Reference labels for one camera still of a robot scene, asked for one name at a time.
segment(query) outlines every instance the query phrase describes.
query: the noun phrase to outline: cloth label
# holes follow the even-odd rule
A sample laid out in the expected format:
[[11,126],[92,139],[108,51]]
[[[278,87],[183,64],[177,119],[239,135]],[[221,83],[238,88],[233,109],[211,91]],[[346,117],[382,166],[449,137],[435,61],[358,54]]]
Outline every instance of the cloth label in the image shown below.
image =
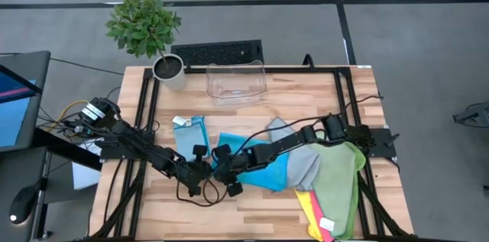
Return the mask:
[[335,222],[329,220],[328,218],[321,218],[321,220],[319,221],[319,226],[325,230],[333,231],[333,228],[335,227]]
[[175,118],[173,118],[173,123],[178,124],[181,127],[185,125],[185,122],[185,119],[181,118],[180,116],[175,116]]

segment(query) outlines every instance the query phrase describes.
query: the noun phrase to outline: wooden tabletop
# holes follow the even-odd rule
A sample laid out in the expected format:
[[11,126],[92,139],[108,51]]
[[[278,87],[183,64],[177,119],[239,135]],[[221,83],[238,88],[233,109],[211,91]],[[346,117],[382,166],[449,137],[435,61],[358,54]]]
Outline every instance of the wooden tabletop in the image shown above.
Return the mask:
[[[118,105],[121,116],[134,123],[141,90],[144,67],[128,67],[122,81]],[[374,73],[371,68],[351,67],[357,99],[377,94]],[[171,92],[160,87],[155,120],[160,122],[155,143],[176,149],[173,139],[172,118],[175,115],[189,118],[206,116],[206,127],[211,145],[215,147],[221,132],[249,136],[265,128],[276,116],[285,122],[305,117],[338,113],[335,80],[328,73],[281,73],[267,74],[267,92],[262,102],[253,105],[214,106],[206,92],[206,75],[186,75],[186,88],[182,92]],[[151,97],[149,85],[143,119]],[[348,90],[343,81],[346,102]],[[363,124],[383,127],[386,123],[379,100],[369,99],[358,104]],[[104,163],[97,188],[90,223],[91,233],[101,226],[108,188],[117,161]],[[377,195],[391,217],[407,232],[413,228],[404,198],[403,187],[397,168],[385,159],[371,159]],[[134,167],[133,177],[138,166]],[[117,205],[125,172],[125,162],[119,170],[109,202],[109,214]],[[218,187],[224,192],[224,186]],[[215,195],[209,189],[208,195]],[[219,239],[312,239],[307,234],[309,222],[296,199],[294,191],[271,192],[255,186],[244,185],[244,192],[234,198],[226,197],[223,202],[210,208],[179,202],[175,197],[176,180],[167,179],[150,166],[146,171],[141,210],[138,219],[136,240],[219,240]],[[180,196],[188,197],[185,188]],[[202,196],[193,197],[202,202]],[[374,218],[370,203],[365,199],[371,232],[375,233]],[[123,234],[128,233],[130,210],[125,213]],[[361,225],[357,215],[355,237],[361,237]]]

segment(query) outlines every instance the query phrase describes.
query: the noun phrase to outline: clear plastic container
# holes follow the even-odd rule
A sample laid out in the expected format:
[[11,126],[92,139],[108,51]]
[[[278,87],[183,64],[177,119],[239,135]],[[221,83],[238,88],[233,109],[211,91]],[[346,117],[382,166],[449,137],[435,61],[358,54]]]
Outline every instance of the clear plastic container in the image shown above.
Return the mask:
[[261,61],[241,65],[207,67],[207,94],[214,105],[259,102],[267,91],[265,68]]

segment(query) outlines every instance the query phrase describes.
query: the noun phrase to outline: white tag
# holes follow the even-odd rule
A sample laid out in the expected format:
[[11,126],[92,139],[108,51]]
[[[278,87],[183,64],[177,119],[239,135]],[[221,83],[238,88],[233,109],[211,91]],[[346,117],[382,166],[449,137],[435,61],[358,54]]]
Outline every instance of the white tag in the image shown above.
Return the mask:
[[184,126],[185,122],[185,119],[181,118],[180,116],[175,116],[175,118],[173,118],[173,123],[178,124],[179,126]]
[[88,108],[91,112],[97,114],[100,118],[104,118],[105,117],[105,114],[103,112],[101,112],[98,108],[94,107],[90,103],[88,103],[88,105],[86,105],[86,108]]
[[321,218],[319,221],[319,226],[325,230],[333,231],[333,228],[335,228],[335,222],[329,220],[328,218]]
[[88,108],[83,108],[82,112],[83,112],[83,114],[90,117],[94,121],[97,120],[97,118],[98,118],[98,116],[95,113],[91,112]]

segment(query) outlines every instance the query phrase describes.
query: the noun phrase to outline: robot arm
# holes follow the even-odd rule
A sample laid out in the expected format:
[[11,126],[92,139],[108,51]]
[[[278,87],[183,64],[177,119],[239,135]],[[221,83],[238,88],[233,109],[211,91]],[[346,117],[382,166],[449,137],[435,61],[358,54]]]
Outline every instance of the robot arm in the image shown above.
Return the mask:
[[185,157],[171,148],[152,144],[143,130],[131,127],[122,120],[119,107],[106,98],[94,98],[79,113],[79,120],[74,125],[76,132],[95,133],[103,136],[104,141],[96,143],[102,149],[104,147],[124,147],[140,154],[151,163],[153,168],[166,177],[175,176],[189,189],[190,197],[200,195],[200,182],[210,178],[211,175],[218,182],[228,186],[229,196],[232,197],[243,191],[241,183],[237,180],[238,174],[264,169],[279,155],[302,145],[318,143],[334,146],[347,140],[362,148],[375,145],[370,129],[366,125],[345,127],[338,115],[326,115],[317,119],[317,122],[321,122],[324,127],[325,139],[316,136],[312,124],[272,144],[244,147],[236,153],[231,153],[231,148],[226,144],[212,150],[217,157],[217,167],[213,172],[210,165],[202,161],[205,148],[196,151],[199,148],[195,146],[196,161],[188,162]]

